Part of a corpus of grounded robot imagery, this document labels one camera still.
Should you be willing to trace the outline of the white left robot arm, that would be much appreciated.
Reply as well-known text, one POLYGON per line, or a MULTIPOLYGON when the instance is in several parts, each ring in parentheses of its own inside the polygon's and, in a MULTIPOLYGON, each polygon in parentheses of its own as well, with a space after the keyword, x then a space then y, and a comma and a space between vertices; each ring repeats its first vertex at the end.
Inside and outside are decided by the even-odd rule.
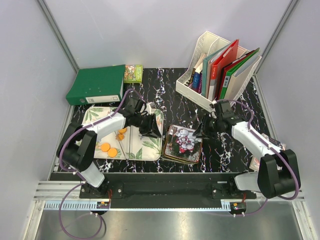
POLYGON ((56 150, 59 162, 66 163, 83 181, 91 185, 90 192, 97 198, 108 193, 103 181, 105 176, 93 163, 96 143, 107 135, 124 129, 136 127, 143 137, 160 138, 162 136, 156 123, 156 115, 147 112, 147 104, 141 99, 132 99, 125 106, 118 106, 107 116, 92 123, 82 125, 70 123, 56 150))

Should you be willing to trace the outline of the gold cookie tin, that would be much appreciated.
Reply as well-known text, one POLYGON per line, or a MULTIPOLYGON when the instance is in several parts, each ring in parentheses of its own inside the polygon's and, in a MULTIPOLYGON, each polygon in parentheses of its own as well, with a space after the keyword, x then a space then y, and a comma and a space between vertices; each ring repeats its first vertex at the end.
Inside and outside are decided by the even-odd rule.
POLYGON ((193 136, 194 132, 194 129, 171 124, 165 136, 163 157, 173 162, 197 164, 201 157, 203 141, 193 136))

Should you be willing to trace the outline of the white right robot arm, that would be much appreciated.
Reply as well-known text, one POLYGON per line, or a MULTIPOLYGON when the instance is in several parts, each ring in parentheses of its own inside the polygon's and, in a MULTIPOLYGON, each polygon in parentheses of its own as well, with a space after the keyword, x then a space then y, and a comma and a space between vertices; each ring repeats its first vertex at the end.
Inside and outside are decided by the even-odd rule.
POLYGON ((301 187, 296 153, 291 149, 283 150, 265 139, 251 125, 252 118, 246 120, 235 114, 231 100, 220 99, 211 106, 214 107, 215 115, 205 114, 193 136, 213 139, 227 133, 259 160, 257 172, 240 173, 234 177, 233 182, 227 185, 228 195, 236 199, 245 191, 253 191, 267 199, 296 199, 301 187))

